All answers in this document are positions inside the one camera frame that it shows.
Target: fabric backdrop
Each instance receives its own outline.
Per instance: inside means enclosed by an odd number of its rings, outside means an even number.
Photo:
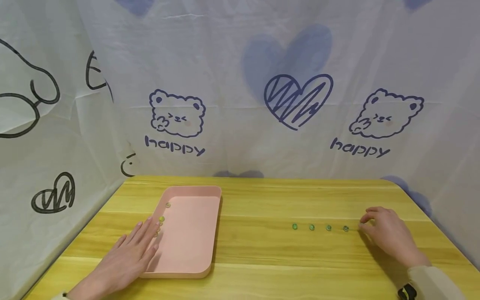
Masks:
[[[139,174],[387,179],[478,267],[479,15],[476,0],[0,0],[0,299]]]

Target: right hand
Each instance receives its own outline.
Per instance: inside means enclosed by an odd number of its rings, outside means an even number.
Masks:
[[[432,265],[415,244],[410,230],[395,211],[381,206],[366,209],[360,219],[360,230],[387,254],[395,258],[406,268],[420,265]]]

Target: black line drawing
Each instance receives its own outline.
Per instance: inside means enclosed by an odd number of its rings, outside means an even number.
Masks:
[[[60,195],[58,195],[57,184],[59,180],[65,177],[67,181],[64,183]],[[42,196],[41,207],[38,206],[37,198]],[[75,200],[75,181],[73,176],[69,172],[60,173],[55,181],[53,182],[53,189],[41,190],[33,196],[31,205],[34,211],[39,214],[54,214],[59,213],[67,208],[67,205],[60,206],[63,196],[65,195],[65,203],[68,204],[68,207],[72,207],[73,201]]]
[[[0,138],[12,139],[12,138],[17,138],[19,136],[27,134],[29,131],[31,131],[35,127],[35,125],[40,120],[40,112],[38,111],[38,108],[37,108],[38,104],[40,104],[40,103],[45,103],[45,104],[55,104],[55,103],[57,103],[60,100],[60,88],[57,84],[57,81],[52,76],[52,74],[50,74],[50,72],[48,72],[45,69],[42,69],[40,67],[37,67],[37,66],[31,64],[17,50],[15,50],[9,43],[5,42],[4,40],[0,39],[0,44],[4,45],[8,50],[10,50],[15,55],[17,55],[30,68],[32,68],[36,71],[40,71],[40,72],[44,73],[45,75],[47,75],[50,78],[50,80],[53,82],[53,85],[55,86],[55,92],[56,92],[56,95],[52,100],[46,100],[46,99],[42,98],[36,92],[35,83],[34,83],[34,80],[32,79],[32,80],[30,80],[30,91],[32,91],[33,96],[37,99],[36,102],[33,102],[28,97],[26,97],[24,95],[21,95],[21,94],[0,93],[0,98],[13,97],[13,98],[18,98],[18,99],[24,101],[26,104],[28,104],[32,108],[32,110],[34,111],[34,114],[35,114],[35,120],[32,122],[32,124],[30,124],[30,126],[28,126],[28,128],[26,128],[26,129],[24,129],[20,132],[15,132],[15,133],[0,133]]]
[[[127,156],[127,158],[126,158],[124,161],[122,161],[122,163],[120,164],[120,171],[121,171],[121,173],[122,173],[123,175],[127,176],[127,177],[133,177],[133,176],[135,176],[135,175],[130,175],[130,174],[128,174],[127,172],[125,172],[125,169],[123,168],[123,165],[125,164],[125,162],[127,161],[127,159],[129,159],[130,157],[133,157],[133,156],[135,156],[135,155],[136,155],[136,153],[130,154],[130,155]]]
[[[87,60],[87,67],[85,69],[85,82],[87,83],[87,86],[89,89],[91,89],[92,91],[95,91],[95,90],[98,90],[98,89],[101,89],[102,87],[105,87],[107,86],[108,87],[108,90],[110,91],[110,97],[112,98],[112,102],[113,102],[113,94],[112,94],[112,89],[110,88],[110,85],[108,84],[108,82],[105,80],[104,83],[101,83],[101,84],[97,84],[95,86],[92,85],[92,83],[90,82],[90,70],[94,70],[98,73],[101,73],[102,70],[100,70],[99,68],[97,67],[92,67],[92,60],[97,60],[96,59],[96,56],[95,56],[95,51],[92,50],[92,52],[90,53],[90,55],[88,56],[88,60]]]
[[[91,66],[92,60],[96,60],[95,51],[92,51],[92,52],[90,53],[90,55],[88,56],[87,68],[86,68],[86,70],[85,70],[85,81],[87,82],[87,86],[88,86],[91,90],[97,90],[97,89],[100,89],[100,88],[106,86],[107,83],[104,82],[104,83],[99,84],[99,85],[96,85],[96,86],[92,86],[92,85],[91,85],[91,83],[90,83],[90,70],[95,70],[95,71],[97,71],[98,73],[101,73],[101,72],[102,72],[99,68],[96,68],[96,67],[92,67],[92,66]]]

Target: bear drawing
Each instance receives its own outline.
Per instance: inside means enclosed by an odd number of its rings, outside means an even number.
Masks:
[[[368,96],[357,119],[348,128],[352,134],[382,139],[403,131],[423,109],[423,98],[403,96],[378,89]]]
[[[167,94],[157,89],[150,94],[150,106],[150,124],[158,132],[189,138],[203,130],[206,108],[200,98]]]

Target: wooden table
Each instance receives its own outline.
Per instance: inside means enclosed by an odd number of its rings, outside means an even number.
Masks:
[[[50,299],[72,288],[120,235],[153,212],[172,185],[222,188],[211,274],[205,279],[139,279],[110,299],[397,299],[397,289],[408,281],[405,269],[357,231],[365,208],[378,205],[396,210],[432,263],[468,299],[480,299],[477,269],[388,181],[149,176],[128,179],[26,299]]]

